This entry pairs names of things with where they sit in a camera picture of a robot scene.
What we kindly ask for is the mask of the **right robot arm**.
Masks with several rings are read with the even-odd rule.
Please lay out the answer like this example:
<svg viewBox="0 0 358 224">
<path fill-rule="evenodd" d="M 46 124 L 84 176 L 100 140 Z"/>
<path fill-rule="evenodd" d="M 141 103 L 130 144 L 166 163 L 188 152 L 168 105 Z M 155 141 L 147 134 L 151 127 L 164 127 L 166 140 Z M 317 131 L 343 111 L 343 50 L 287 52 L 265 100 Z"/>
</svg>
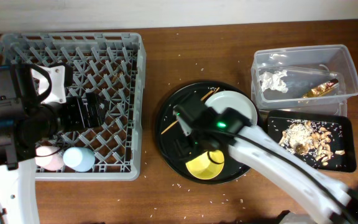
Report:
<svg viewBox="0 0 358 224">
<path fill-rule="evenodd" d="M 173 114 L 197 149 L 217 149 L 256 170 L 292 197 L 315 223 L 358 223 L 358 186 L 348 187 L 284 150 L 240 111 L 222 112 L 196 95 Z"/>
</svg>

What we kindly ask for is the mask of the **white tissue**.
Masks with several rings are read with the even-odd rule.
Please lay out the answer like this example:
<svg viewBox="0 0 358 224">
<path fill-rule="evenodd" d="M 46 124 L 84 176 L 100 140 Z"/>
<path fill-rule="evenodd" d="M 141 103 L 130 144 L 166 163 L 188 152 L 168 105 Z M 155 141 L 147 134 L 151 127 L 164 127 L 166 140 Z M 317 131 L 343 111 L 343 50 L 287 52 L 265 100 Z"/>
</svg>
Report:
<svg viewBox="0 0 358 224">
<path fill-rule="evenodd" d="M 287 76 L 287 71 L 275 71 L 274 73 L 264 72 L 259 76 L 260 87 L 262 91 L 275 90 L 282 93 L 288 91 L 287 84 L 282 80 L 283 77 Z"/>
</svg>

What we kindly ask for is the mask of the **pink cup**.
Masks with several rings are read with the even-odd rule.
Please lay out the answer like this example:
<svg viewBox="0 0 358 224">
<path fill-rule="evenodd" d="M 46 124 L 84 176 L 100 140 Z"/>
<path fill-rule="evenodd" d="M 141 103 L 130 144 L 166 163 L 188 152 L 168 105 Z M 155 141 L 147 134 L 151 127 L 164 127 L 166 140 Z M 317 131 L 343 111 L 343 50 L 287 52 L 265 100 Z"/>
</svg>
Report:
<svg viewBox="0 0 358 224">
<path fill-rule="evenodd" d="M 55 146 L 40 146 L 36 149 L 35 163 L 46 170 L 57 171 L 64 166 L 60 148 Z"/>
</svg>

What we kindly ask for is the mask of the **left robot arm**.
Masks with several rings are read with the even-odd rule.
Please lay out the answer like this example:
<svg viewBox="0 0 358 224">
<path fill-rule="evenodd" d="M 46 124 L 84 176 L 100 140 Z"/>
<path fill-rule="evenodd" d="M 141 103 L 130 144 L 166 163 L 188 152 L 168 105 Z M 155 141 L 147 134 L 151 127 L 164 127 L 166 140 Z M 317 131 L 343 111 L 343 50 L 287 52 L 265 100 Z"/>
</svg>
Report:
<svg viewBox="0 0 358 224">
<path fill-rule="evenodd" d="M 35 145 L 58 133 L 103 125 L 109 101 L 67 96 L 73 70 L 18 63 L 0 66 L 0 223 L 38 223 Z"/>
</svg>

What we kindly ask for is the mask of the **gold snack wrapper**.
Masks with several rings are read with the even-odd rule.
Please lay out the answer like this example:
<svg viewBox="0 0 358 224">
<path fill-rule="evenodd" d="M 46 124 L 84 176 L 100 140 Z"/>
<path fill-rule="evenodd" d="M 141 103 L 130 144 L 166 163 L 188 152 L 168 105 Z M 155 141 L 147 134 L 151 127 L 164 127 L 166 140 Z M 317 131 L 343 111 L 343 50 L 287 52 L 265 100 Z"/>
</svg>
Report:
<svg viewBox="0 0 358 224">
<path fill-rule="evenodd" d="M 330 81 L 324 82 L 314 88 L 312 88 L 310 91 L 305 93 L 302 98 L 315 98 L 315 97 L 321 97 L 324 95 L 327 95 L 329 92 L 333 91 L 339 86 L 339 80 L 334 78 Z"/>
</svg>

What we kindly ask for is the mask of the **blue cup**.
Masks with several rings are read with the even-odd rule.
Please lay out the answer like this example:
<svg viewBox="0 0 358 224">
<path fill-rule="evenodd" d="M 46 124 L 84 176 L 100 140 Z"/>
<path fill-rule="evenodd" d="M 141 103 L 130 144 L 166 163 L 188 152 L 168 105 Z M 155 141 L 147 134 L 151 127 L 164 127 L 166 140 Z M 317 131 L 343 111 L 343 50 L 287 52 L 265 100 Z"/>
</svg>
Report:
<svg viewBox="0 0 358 224">
<path fill-rule="evenodd" d="M 63 161 L 66 166 L 77 172 L 87 172 L 93 168 L 95 156 L 91 149 L 70 147 L 64 152 Z"/>
</svg>

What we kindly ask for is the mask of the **yellow bowl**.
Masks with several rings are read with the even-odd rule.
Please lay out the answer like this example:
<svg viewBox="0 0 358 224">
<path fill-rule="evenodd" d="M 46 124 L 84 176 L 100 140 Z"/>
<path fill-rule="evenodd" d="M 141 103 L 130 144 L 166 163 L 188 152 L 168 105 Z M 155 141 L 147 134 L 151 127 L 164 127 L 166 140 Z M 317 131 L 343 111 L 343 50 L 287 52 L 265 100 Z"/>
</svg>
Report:
<svg viewBox="0 0 358 224">
<path fill-rule="evenodd" d="M 206 151 L 185 165 L 193 177 L 201 180 L 210 180 L 222 172 L 224 161 L 225 158 L 222 151 Z"/>
</svg>

